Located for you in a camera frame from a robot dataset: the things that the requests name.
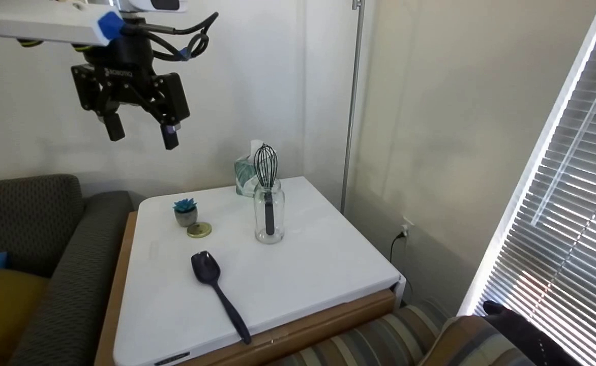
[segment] spatula handle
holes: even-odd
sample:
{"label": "spatula handle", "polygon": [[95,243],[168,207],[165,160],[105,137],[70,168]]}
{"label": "spatula handle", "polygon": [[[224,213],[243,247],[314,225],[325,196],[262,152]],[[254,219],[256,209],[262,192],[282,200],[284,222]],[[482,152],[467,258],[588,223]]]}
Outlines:
{"label": "spatula handle", "polygon": [[219,303],[224,305],[224,310],[227,311],[227,317],[232,322],[232,325],[236,327],[237,336],[250,343],[252,341],[252,336],[247,331],[247,325],[243,325],[239,313],[236,311],[236,307],[230,303],[230,300],[222,293],[222,290],[218,287],[218,282],[214,282],[214,290],[219,298]]}

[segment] window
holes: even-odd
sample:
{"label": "window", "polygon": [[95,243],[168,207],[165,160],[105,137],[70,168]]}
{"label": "window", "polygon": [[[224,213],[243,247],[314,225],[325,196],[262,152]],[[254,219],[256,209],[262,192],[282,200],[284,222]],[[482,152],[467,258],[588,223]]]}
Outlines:
{"label": "window", "polygon": [[596,365],[596,21],[459,313],[486,300]]}

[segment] white wall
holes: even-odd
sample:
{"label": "white wall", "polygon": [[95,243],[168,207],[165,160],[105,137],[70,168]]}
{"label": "white wall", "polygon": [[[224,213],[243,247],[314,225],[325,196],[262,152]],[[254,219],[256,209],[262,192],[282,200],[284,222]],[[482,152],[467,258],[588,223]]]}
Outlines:
{"label": "white wall", "polygon": [[[330,99],[347,99],[350,93],[346,82],[336,78],[343,78],[339,68],[350,70],[351,59],[324,46],[328,39],[354,46],[356,37],[343,32],[347,21],[337,21],[332,32],[309,30],[322,30],[319,23],[325,23],[309,19],[309,12],[319,15],[317,8],[312,0],[198,0],[187,15],[146,17],[149,23],[188,26],[214,10],[219,12],[209,30],[212,46],[199,59],[155,63],[159,74],[180,75],[190,108],[178,146],[171,152],[165,151],[153,116],[131,105],[119,111],[125,138],[107,140],[97,119],[78,103],[68,68],[84,59],[68,46],[21,49],[13,41],[0,39],[0,179],[74,174],[86,192],[131,189],[145,196],[230,186],[232,163],[247,152],[250,138],[265,138],[279,151],[280,178],[304,176],[304,164],[310,171],[319,164],[341,168],[339,144],[333,155],[304,163],[304,151],[319,151],[324,144],[310,142],[307,135],[346,135],[339,121],[322,119],[337,115],[339,101],[330,108],[307,103],[312,87]],[[317,63],[328,56],[339,59]],[[333,78],[322,90],[309,78],[328,70]],[[339,186],[317,174],[307,176],[332,200],[339,196]]]}
{"label": "white wall", "polygon": [[381,0],[347,217],[455,313],[596,0]]}

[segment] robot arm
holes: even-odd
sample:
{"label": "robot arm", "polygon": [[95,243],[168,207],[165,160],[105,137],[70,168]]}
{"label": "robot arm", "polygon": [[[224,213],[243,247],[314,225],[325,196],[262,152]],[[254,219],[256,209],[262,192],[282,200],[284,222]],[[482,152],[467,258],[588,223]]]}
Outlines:
{"label": "robot arm", "polygon": [[[188,61],[207,46],[207,30],[218,12],[188,29],[146,24],[134,12],[118,8],[178,10],[178,0],[119,0],[118,5],[86,5],[70,0],[0,0],[0,37],[18,39],[24,48],[40,41],[70,43],[86,57],[70,75],[84,111],[94,111],[105,125],[110,140],[124,138],[119,103],[135,103],[160,127],[165,148],[178,144],[176,130],[188,116],[176,74],[157,75],[153,59]],[[175,49],[160,34],[188,37]]]}

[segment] white table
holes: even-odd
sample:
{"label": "white table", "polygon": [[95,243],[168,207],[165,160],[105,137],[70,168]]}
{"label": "white table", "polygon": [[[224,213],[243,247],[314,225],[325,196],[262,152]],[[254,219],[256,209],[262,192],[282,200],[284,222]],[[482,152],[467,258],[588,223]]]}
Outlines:
{"label": "white table", "polygon": [[[303,178],[282,179],[284,239],[254,240],[254,207],[233,188],[151,197],[140,204],[114,361],[140,366],[190,361],[239,341],[212,287],[198,282],[190,256],[209,251],[219,287],[250,333],[395,287],[403,274]],[[192,197],[207,239],[176,225],[172,204]]]}

